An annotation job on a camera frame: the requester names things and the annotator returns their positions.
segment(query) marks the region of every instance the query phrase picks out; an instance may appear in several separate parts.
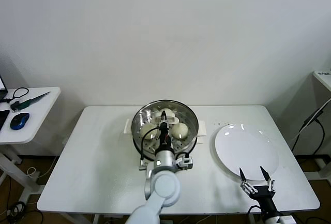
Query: robotic arm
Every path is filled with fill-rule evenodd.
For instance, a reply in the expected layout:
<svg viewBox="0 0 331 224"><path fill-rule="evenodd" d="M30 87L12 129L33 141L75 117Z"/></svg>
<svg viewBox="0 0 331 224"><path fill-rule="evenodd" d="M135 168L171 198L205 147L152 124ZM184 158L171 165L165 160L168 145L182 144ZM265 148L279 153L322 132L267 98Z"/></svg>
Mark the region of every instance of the robotic arm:
<svg viewBox="0 0 331 224"><path fill-rule="evenodd" d="M276 208L273 197L276 193L274 190L275 180L271 180L269 173L266 172L262 166L260 166L264 179L267 181L267 185L252 186L250 185L245 175L240 168L240 177L242 179L241 188L249 196L249 198L256 200L262 213L262 220L265 224L296 224L296 221L291 215L283 216Z"/></svg>
<svg viewBox="0 0 331 224"><path fill-rule="evenodd" d="M155 160L147 167L140 162L139 170L146 170L145 197L147 202L136 208L126 224L159 224L159 214L163 207L175 204L180 195L180 182L175 175L179 170L193 167L193 160L187 154L175 159L169 137L169 126L166 113L161 115L159 130L159 148L155 151Z"/></svg>

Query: floor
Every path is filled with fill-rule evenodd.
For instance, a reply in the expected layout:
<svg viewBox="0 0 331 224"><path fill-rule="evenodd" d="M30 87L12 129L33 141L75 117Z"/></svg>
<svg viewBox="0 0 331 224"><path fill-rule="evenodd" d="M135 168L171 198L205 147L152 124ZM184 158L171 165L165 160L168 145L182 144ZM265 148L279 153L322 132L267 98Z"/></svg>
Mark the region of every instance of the floor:
<svg viewBox="0 0 331 224"><path fill-rule="evenodd" d="M29 167L33 166L36 167L37 170L41 171L41 173L47 172L50 165L52 164L52 158L46 159L30 159L24 158L21 165L18 167L22 171L26 171ZM301 164L301 167L304 171L316 171L318 170L318 166L315 164L314 160L307 160ZM38 184L46 184L50 173L38 179ZM320 202L321 207L316 211L309 211L309 212L298 212L295 215L302 220L303 222L306 221L308 217L315 216L323 218L329 222L331 222L331 187L327 181L312 181L310 182L312 188L314 189L315 193L317 194ZM21 193L23 191L22 186L15 182L15 180L11 180L11 192L9 198L9 206L14 204L18 201ZM2 213L6 209L8 193L9 193L9 177L5 179L5 181L0 186L0 213ZM27 206L27 211L36 210L36 201L38 200L38 196L32 196L29 200L29 204ZM60 214L56 213L44 213L44 224L55 224L55 223L62 223L62 224L69 224L71 222L67 221L64 217ZM91 215L85 216L88 219L92 219ZM196 223L199 220L202 220L207 216L162 216L161 220L171 219L174 220L174 224L187 224L187 223ZM5 218L5 214L0 216L0 223L8 223L6 220L1 222ZM128 217L125 216L122 219L114 219L107 224L123 224ZM110 219L105 218L101 223L104 223ZM247 223L247 216L246 215L222 215L222 216L210 216L206 220L199 222L199 224L214 224L214 223L237 223L237 224L246 224ZM32 212L27 214L20 222L20 224L40 224L41 223L41 215L37 212ZM319 223L326 223L321 220L312 219L308 222L308 224L319 224Z"/></svg>

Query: green-handled tool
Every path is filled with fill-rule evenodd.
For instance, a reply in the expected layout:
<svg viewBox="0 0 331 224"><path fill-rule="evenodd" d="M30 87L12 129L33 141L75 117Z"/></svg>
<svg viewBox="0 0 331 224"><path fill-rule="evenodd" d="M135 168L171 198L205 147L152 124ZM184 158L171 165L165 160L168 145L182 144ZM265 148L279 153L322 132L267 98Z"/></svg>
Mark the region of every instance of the green-handled tool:
<svg viewBox="0 0 331 224"><path fill-rule="evenodd" d="M33 99L29 99L29 100L26 100L22 103L20 103L19 101L16 101L14 102L12 105L10 105L10 108L12 109L12 111L16 112L16 111L20 111L22 109L25 109L27 107L29 107L31 104L34 104L36 102L38 102L41 98L43 98L45 95L47 95L50 91L48 91L47 93L45 94L42 94L40 96L37 96Z"/></svg>

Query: white wall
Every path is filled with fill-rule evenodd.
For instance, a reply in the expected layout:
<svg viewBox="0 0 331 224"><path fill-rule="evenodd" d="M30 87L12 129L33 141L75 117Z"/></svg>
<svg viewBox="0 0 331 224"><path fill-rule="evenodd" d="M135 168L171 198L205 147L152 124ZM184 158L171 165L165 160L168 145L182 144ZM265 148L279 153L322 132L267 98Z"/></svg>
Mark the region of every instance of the white wall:
<svg viewBox="0 0 331 224"><path fill-rule="evenodd" d="M329 1L0 0L0 73L61 87L60 136L84 106L171 98L263 104L289 140L331 96L310 75L331 68Z"/></svg>

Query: stainless steel pot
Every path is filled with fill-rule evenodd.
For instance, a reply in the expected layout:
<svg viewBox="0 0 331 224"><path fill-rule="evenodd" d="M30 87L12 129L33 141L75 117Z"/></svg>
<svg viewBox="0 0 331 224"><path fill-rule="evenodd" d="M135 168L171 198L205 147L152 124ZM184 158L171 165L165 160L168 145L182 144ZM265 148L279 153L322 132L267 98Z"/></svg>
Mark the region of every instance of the stainless steel pot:
<svg viewBox="0 0 331 224"><path fill-rule="evenodd" d="M181 152L190 153L197 142L197 134L199 130L198 118L195 113L185 104L173 101L173 100L158 100L153 101L146 106L142 107L134 116L131 125L131 131L133 135L133 143L140 153L141 151L141 134L140 129L143 125L152 123L156 113L162 109L171 109L172 112L179 119L179 122L185 123L188 127L188 136L185 139L172 138L172 145L175 151L175 155ZM170 136L171 136L172 124L169 125ZM155 150L159 146L158 136L156 135L152 140L144 140L143 149L144 157L149 160L154 160Z"/></svg>

